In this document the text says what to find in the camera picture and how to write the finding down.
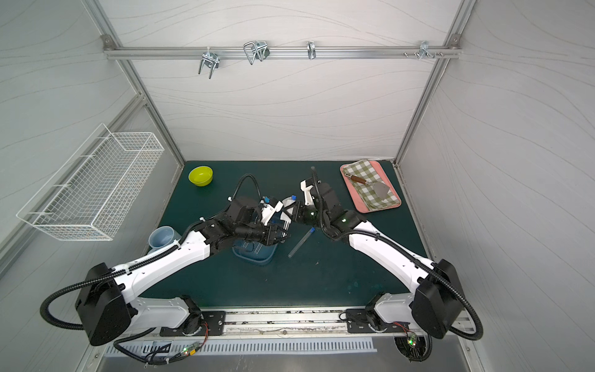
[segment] wooden handle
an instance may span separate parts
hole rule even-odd
[[[349,177],[349,179],[350,179],[351,181],[354,181],[354,182],[359,182],[359,183],[363,183],[364,185],[367,185],[367,184],[368,184],[368,181],[366,181],[366,180],[364,180],[363,178],[360,178],[360,177],[358,177],[358,176],[353,176],[353,175],[351,175],[351,174],[345,174],[345,176]]]

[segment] spatula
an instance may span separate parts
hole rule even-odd
[[[345,177],[349,178],[351,181],[363,183],[364,185],[372,186],[376,195],[382,200],[386,199],[386,196],[389,194],[390,188],[380,181],[368,182],[361,177],[354,176],[349,173],[346,173]]]

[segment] clear plastic tube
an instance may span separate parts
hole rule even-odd
[[[302,246],[302,244],[304,244],[304,242],[306,241],[306,239],[308,237],[310,237],[310,235],[312,235],[312,233],[314,232],[314,228],[311,228],[310,230],[308,230],[308,232],[306,233],[306,235],[303,236],[303,238],[301,238],[301,240],[299,242],[297,242],[296,246],[293,247],[292,251],[289,252],[289,254],[287,255],[289,258],[291,258],[295,252],[298,251],[298,249]]]

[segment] dark green table surface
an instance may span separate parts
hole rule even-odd
[[[160,226],[183,233],[199,217],[219,212],[227,203],[238,179],[245,173],[256,176],[263,196],[283,199],[302,193],[299,183],[310,178],[310,166],[318,178],[336,191],[345,209],[355,209],[337,161],[190,161],[184,166]],[[413,252],[426,256],[417,229],[403,198],[390,162],[381,162],[403,204],[399,208],[365,214],[380,231]],[[213,169],[210,185],[196,187],[188,174],[200,165]],[[238,195],[257,198],[250,180]],[[149,288],[143,297],[172,298],[189,295],[200,307],[358,306],[378,292],[406,292],[406,287],[381,265],[342,242],[329,241],[314,232],[297,253],[287,254],[309,227],[292,223],[292,235],[279,244],[266,266],[253,265],[236,257],[231,249],[196,262]]]

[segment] blue plastic basket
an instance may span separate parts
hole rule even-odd
[[[276,249],[277,244],[267,246],[240,239],[236,240],[233,243],[233,247],[231,247],[233,254],[243,260],[259,266],[264,266],[271,262]]]

